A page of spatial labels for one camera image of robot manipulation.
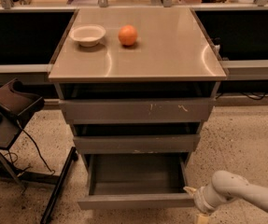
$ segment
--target drawer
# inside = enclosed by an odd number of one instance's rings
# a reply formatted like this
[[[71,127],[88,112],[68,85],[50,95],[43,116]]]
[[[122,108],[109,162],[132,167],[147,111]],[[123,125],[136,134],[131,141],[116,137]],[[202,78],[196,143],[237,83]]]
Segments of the drawer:
[[[81,209],[194,206],[180,154],[95,154],[91,156]]]
[[[162,123],[206,121],[214,102],[212,98],[62,100],[60,107],[68,124]]]
[[[142,99],[212,97],[215,81],[63,83],[64,99]]]
[[[76,125],[77,151],[96,153],[192,152],[199,123]]]

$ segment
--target scratch mark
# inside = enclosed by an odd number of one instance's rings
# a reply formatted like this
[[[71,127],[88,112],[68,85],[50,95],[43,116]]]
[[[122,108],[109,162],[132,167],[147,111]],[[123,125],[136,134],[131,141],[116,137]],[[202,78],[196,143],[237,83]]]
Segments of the scratch mark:
[[[149,112],[148,112],[148,115],[151,115],[151,111],[152,111],[152,109],[153,109],[153,104],[150,105],[150,110],[149,110]]]
[[[184,111],[189,112],[189,110],[188,110],[188,109],[186,109],[186,107],[185,107],[185,106],[183,106],[183,105],[179,105],[179,106],[178,106],[178,108],[182,108]]]

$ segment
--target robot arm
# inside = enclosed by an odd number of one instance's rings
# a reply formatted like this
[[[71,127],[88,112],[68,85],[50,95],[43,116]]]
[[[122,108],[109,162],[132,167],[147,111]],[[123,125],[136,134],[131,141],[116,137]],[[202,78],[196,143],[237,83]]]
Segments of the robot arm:
[[[244,177],[227,171],[213,174],[211,183],[194,193],[196,207],[211,214],[218,206],[237,198],[244,199],[268,213],[268,188],[250,184]]]

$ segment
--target bowl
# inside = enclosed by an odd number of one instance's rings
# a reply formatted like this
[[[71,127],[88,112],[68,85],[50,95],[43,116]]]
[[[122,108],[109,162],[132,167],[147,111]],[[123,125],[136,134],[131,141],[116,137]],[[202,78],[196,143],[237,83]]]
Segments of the bowl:
[[[69,36],[80,46],[90,48],[96,46],[106,34],[106,29],[100,25],[82,25],[72,29]]]

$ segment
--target floor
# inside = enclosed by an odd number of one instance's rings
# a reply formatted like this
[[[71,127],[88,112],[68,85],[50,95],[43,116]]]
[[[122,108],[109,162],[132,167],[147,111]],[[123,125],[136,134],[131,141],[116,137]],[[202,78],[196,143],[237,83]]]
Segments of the floor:
[[[49,166],[60,173],[72,134],[59,110],[42,110],[35,114],[26,130],[36,140]],[[253,184],[268,187],[268,98],[220,97],[209,121],[203,127],[202,139],[186,169],[189,185],[199,188],[207,184],[217,170],[244,176]],[[11,152],[18,155],[20,168],[48,173],[38,158],[35,146],[24,134]],[[74,162],[57,202],[51,223],[124,224],[124,223],[193,223],[196,208],[80,210],[87,172],[82,159]],[[29,184],[21,188],[11,181],[0,181],[0,223],[39,223],[52,189]],[[268,214],[239,200],[221,206],[210,218],[210,224],[268,224]]]

